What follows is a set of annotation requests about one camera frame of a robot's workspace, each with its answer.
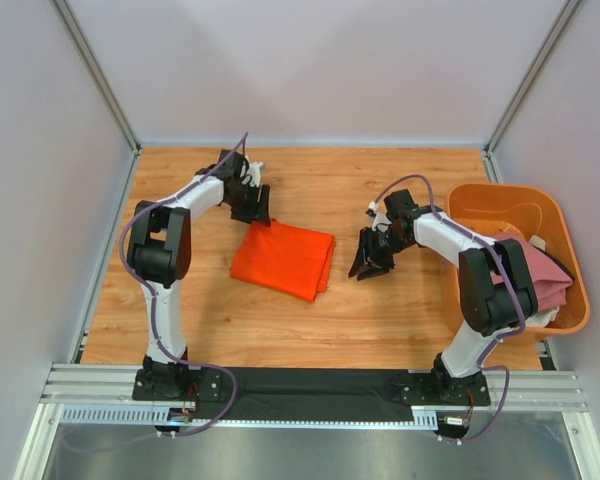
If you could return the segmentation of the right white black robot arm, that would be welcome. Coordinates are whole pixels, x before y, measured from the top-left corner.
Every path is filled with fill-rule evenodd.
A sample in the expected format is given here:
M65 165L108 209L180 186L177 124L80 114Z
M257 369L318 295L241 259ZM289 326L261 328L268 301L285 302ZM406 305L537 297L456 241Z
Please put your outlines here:
M506 337L523 331L538 310L522 245L478 234L436 206L418 205L408 190L388 195L383 203L384 212L377 202L366 210L371 224L359 232L349 277L362 281L388 274L398 253L412 246L428 248L455 266L463 317L432 369L399 373L393 388L405 403L485 404L485 360Z

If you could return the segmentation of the orange t shirt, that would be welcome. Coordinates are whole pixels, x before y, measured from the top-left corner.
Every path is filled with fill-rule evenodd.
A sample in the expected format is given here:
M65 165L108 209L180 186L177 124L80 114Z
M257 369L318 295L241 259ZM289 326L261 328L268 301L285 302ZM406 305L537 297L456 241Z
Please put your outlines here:
M248 229L230 268L230 277L307 302L328 289L335 236L275 219Z

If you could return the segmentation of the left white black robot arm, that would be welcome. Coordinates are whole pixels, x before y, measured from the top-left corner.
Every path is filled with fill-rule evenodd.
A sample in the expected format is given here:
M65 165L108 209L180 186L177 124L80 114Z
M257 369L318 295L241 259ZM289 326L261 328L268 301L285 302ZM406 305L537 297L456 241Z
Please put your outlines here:
M140 283L149 325L149 341L136 373L132 398L139 401L193 400L202 368L188 363L182 332L181 291L192 259L192 225L207 210L226 204L233 220L271 225L270 187L263 183L265 164L235 150L198 170L169 196L137 203L124 227L119 255Z

